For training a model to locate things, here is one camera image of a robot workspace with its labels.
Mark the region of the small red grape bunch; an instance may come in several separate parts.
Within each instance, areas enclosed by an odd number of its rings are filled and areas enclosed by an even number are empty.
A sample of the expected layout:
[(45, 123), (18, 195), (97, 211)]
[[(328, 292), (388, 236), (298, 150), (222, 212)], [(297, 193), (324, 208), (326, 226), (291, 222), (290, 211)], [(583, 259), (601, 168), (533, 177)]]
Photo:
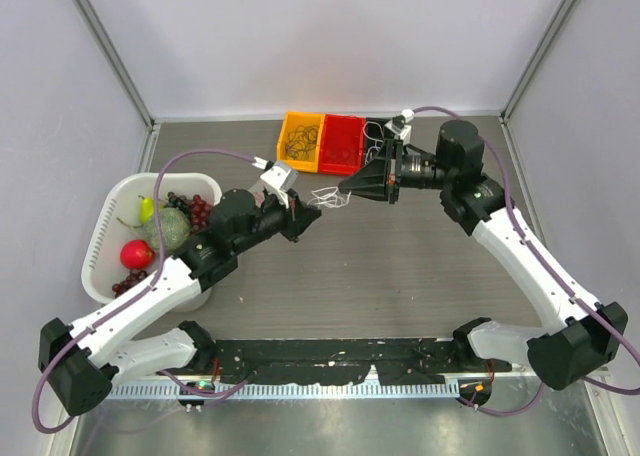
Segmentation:
[(114, 297), (118, 298), (119, 296), (123, 295), (129, 289), (133, 288), (134, 286), (136, 286), (137, 284), (145, 280), (147, 276), (148, 276), (148, 273), (144, 269), (130, 270), (129, 274), (123, 280), (112, 285), (111, 290), (114, 293)]

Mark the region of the black plastic bin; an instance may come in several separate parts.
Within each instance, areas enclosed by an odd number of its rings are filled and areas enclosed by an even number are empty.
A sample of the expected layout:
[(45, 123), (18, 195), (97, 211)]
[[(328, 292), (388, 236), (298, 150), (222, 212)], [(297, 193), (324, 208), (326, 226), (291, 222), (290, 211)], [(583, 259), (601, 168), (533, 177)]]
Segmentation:
[(386, 120), (383, 118), (367, 118), (363, 126), (363, 165), (368, 164), (379, 153), (384, 143), (384, 125)]

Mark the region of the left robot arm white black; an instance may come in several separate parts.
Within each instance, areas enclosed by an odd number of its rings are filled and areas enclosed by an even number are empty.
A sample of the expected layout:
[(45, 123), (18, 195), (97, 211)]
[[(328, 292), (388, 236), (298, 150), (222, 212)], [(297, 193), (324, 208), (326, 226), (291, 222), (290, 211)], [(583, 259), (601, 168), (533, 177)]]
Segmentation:
[(49, 385), (75, 417), (97, 407), (114, 386), (140, 376), (169, 368), (205, 373), (215, 344), (195, 322), (147, 340), (136, 335), (228, 276), (240, 254), (277, 234), (295, 242), (321, 214), (293, 190), (283, 198), (266, 193), (261, 202), (248, 190), (225, 192), (208, 225), (145, 280), (83, 318), (70, 324), (54, 318), (41, 328), (38, 384)]

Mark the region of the red plastic bin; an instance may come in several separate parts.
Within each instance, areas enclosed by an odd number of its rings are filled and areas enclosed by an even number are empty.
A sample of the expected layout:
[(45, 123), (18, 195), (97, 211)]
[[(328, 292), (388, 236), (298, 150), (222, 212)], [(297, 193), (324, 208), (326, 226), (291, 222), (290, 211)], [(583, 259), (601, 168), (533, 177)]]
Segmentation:
[(358, 116), (327, 114), (320, 143), (320, 174), (351, 176), (362, 166), (363, 126)]

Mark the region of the white plastic basket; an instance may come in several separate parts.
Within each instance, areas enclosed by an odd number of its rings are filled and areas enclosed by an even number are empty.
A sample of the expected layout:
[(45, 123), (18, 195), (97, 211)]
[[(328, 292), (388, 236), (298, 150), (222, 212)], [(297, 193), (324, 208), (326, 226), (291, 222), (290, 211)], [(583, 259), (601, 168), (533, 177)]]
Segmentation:
[[(117, 183), (106, 196), (81, 270), (85, 292), (101, 305), (114, 299), (112, 285), (127, 275), (127, 269), (120, 262), (120, 251), (136, 236), (125, 225), (139, 221), (140, 199), (152, 195), (156, 178), (155, 173), (134, 174)], [(222, 196), (219, 184), (201, 173), (164, 175), (159, 196), (164, 198), (168, 192), (186, 196), (199, 194), (212, 205)]]

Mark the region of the yellow plastic bin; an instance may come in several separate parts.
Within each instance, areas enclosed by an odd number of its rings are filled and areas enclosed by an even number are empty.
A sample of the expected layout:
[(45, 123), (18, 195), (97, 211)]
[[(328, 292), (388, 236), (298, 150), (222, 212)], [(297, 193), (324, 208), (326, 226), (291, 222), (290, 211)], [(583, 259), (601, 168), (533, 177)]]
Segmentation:
[(286, 112), (276, 146), (277, 159), (297, 171), (317, 173), (324, 123), (324, 114)]

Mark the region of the dark red grape bunch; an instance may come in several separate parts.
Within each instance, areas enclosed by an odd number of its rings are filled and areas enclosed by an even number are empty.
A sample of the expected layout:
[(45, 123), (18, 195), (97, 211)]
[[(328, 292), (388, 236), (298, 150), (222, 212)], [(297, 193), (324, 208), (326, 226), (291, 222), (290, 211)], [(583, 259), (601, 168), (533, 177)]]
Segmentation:
[(167, 202), (169, 207), (179, 210), (188, 219), (191, 233), (202, 231), (208, 226), (213, 205), (201, 195), (186, 196), (168, 192)]

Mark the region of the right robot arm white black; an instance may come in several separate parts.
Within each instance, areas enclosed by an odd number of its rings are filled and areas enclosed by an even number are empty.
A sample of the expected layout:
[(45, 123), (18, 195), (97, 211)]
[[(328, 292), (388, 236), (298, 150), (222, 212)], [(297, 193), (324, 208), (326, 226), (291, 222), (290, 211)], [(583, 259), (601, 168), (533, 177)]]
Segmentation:
[(477, 318), (454, 331), (451, 356), (465, 371), (496, 359), (531, 368), (562, 390), (610, 362), (628, 323), (617, 303), (602, 304), (576, 282), (526, 225), (508, 184), (483, 170), (485, 141), (465, 120), (445, 122), (436, 149), (409, 143), (393, 119), (376, 156), (339, 184), (350, 196), (395, 203), (403, 188), (439, 193), (446, 215), (507, 271), (540, 324), (523, 327)]

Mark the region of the red apple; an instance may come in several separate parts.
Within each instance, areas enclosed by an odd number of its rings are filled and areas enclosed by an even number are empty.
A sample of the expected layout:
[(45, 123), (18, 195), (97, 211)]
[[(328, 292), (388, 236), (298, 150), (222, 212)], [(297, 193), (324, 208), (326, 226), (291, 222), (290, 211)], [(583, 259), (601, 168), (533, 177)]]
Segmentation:
[(155, 257), (153, 249), (144, 240), (127, 242), (120, 251), (121, 264), (130, 270), (146, 269)]

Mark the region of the green yellow pear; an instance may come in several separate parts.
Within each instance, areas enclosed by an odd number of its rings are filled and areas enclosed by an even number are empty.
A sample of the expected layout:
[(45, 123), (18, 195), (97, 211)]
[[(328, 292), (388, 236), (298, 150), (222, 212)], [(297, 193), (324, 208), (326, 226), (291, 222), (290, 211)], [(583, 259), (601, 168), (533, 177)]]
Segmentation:
[(151, 197), (142, 197), (140, 199), (138, 218), (141, 224), (147, 223), (153, 216), (154, 203)]

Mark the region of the green melon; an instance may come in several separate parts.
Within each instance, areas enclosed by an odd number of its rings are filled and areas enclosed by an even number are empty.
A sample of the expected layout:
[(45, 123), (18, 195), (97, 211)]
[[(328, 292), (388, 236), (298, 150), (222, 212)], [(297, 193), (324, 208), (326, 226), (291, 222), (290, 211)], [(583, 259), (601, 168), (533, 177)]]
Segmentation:
[(154, 251), (163, 244), (164, 251), (171, 253), (178, 249), (190, 236), (191, 226), (188, 218), (175, 208), (162, 208), (159, 211), (161, 232), (158, 232), (155, 217), (152, 216), (141, 229), (141, 238)]

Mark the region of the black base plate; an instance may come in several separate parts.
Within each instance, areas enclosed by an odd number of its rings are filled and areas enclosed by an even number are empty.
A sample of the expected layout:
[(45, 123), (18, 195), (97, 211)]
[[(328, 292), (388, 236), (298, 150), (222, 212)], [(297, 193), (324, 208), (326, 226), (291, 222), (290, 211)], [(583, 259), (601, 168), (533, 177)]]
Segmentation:
[(217, 375), (222, 383), (359, 385), (375, 370), (384, 386), (442, 383), (446, 374), (504, 373), (512, 365), (482, 360), (454, 340), (435, 338), (217, 340), (187, 363), (165, 362), (175, 375)]

